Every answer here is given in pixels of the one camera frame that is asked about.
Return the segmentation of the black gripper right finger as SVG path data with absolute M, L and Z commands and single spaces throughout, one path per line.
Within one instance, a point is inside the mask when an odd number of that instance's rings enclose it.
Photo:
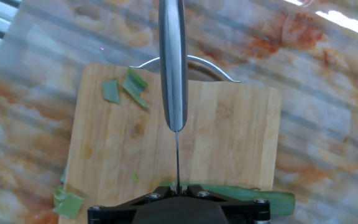
M 187 223 L 270 223 L 270 202 L 251 198 L 250 190 L 222 185 L 189 185 L 186 196 L 196 199 Z

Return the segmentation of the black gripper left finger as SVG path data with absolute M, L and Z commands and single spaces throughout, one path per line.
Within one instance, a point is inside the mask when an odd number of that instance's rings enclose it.
M 172 196 L 170 187 L 158 186 L 153 192 L 137 197 L 128 202 L 106 207 L 95 205 L 87 210 L 88 224 L 119 224 L 132 223 L 138 209 L 144 205 L 158 202 Z

